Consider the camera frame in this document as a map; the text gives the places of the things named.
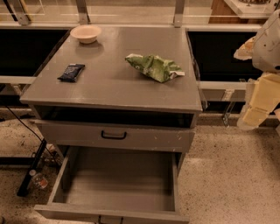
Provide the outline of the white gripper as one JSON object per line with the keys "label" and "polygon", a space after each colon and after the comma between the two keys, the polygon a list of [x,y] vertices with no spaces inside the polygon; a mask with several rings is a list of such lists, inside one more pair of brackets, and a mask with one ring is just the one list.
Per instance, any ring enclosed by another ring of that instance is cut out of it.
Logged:
{"label": "white gripper", "polygon": [[245,105],[237,126],[241,130],[259,127],[280,103],[280,10],[275,10],[255,35],[234,53],[238,60],[251,60],[263,72],[246,86]]}

